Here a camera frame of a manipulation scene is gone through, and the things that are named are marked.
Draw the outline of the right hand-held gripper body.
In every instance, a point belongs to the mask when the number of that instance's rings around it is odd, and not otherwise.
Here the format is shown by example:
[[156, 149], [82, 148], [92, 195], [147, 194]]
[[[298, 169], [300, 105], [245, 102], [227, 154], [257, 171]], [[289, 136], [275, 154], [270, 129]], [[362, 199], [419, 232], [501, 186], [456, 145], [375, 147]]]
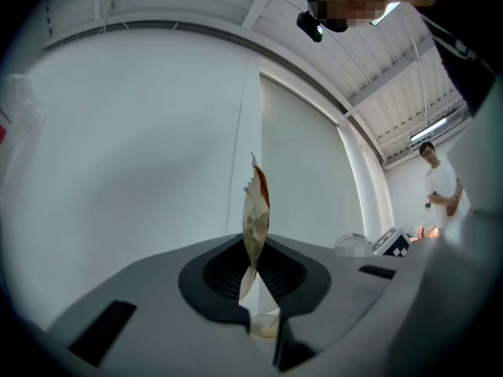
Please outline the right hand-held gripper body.
[[411, 242], [400, 228], [392, 227], [373, 244], [376, 256], [405, 257]]

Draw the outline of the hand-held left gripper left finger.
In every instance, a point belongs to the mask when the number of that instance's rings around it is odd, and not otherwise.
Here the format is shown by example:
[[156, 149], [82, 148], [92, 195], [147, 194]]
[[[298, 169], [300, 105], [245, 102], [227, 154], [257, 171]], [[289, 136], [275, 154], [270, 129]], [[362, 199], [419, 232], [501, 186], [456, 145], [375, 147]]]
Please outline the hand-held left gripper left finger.
[[[245, 327], [207, 320], [178, 287], [182, 267], [230, 240], [206, 240], [138, 260], [68, 307], [52, 324], [46, 345], [77, 377], [273, 377], [277, 369]], [[136, 307], [98, 366], [71, 344], [113, 301]]]

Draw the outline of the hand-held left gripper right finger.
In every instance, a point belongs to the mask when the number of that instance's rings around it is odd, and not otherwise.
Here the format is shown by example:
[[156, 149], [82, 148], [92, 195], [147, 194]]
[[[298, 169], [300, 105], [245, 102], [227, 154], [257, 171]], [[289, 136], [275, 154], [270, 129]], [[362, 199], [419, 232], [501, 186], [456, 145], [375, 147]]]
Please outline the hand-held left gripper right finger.
[[387, 372], [398, 325], [383, 301], [406, 260], [357, 257], [272, 235], [259, 273], [280, 309], [274, 352], [257, 354], [264, 372]]

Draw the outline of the white orange snack packet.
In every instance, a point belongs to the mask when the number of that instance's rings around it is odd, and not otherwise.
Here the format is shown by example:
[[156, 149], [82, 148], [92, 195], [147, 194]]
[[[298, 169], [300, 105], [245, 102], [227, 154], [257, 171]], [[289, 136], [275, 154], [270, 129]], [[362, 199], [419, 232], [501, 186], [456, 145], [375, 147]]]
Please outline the white orange snack packet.
[[270, 224], [270, 198], [266, 175], [252, 157], [253, 176], [244, 188], [243, 242], [249, 265], [240, 284], [239, 299], [246, 297], [255, 281], [259, 257], [262, 253]]

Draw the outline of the chrome curved bar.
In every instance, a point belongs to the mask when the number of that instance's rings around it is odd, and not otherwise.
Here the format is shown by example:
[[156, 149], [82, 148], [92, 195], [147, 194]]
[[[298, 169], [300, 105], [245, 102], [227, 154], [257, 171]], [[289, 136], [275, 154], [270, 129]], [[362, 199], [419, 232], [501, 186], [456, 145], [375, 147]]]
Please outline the chrome curved bar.
[[334, 244], [333, 249], [340, 247], [373, 247], [373, 242], [361, 233], [350, 232], [341, 236]]

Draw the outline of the long ceiling light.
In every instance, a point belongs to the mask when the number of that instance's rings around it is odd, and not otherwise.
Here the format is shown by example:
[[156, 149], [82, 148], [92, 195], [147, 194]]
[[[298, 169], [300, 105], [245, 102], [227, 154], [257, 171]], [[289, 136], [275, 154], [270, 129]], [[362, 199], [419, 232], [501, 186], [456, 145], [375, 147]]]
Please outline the long ceiling light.
[[387, 5], [386, 9], [384, 10], [384, 13], [381, 16], [379, 16], [378, 18], [376, 18], [375, 20], [372, 20], [370, 22], [370, 24], [373, 26], [377, 26], [380, 22], [382, 22], [387, 16], [389, 16], [400, 5], [401, 5], [401, 2], [389, 3]]
[[430, 126], [423, 129], [421, 132], [416, 133], [413, 136], [411, 136], [410, 141], [414, 142], [414, 141], [418, 141], [418, 140], [424, 138], [425, 136], [427, 136], [431, 132], [437, 130], [439, 127], [444, 126], [446, 124], [446, 122], [447, 122], [447, 118], [440, 119], [436, 123], [433, 123]]

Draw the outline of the grey roller blind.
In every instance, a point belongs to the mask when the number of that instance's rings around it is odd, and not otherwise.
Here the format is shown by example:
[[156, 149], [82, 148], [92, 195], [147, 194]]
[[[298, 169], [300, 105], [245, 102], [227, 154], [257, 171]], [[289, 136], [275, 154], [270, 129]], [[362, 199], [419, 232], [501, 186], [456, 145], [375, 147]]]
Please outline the grey roller blind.
[[265, 77], [260, 93], [270, 232], [323, 247], [362, 233], [358, 191], [336, 125]]

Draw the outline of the person's dark shirt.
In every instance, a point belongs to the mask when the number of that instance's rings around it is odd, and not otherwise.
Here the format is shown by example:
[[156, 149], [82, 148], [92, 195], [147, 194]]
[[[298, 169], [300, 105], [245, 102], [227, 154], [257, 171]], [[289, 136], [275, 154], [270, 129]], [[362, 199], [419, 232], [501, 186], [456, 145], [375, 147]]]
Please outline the person's dark shirt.
[[450, 81], [467, 104], [470, 116], [474, 117], [494, 84], [495, 71], [458, 37], [423, 13], [420, 17], [431, 34]]

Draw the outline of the clear container red label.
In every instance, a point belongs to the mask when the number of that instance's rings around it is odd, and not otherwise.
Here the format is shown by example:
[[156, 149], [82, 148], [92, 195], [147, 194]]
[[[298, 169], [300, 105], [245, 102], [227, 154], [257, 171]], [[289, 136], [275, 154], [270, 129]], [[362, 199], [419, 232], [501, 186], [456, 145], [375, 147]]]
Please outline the clear container red label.
[[0, 78], [0, 147], [14, 149], [26, 136], [39, 129], [46, 114], [35, 97], [31, 80], [22, 74]]

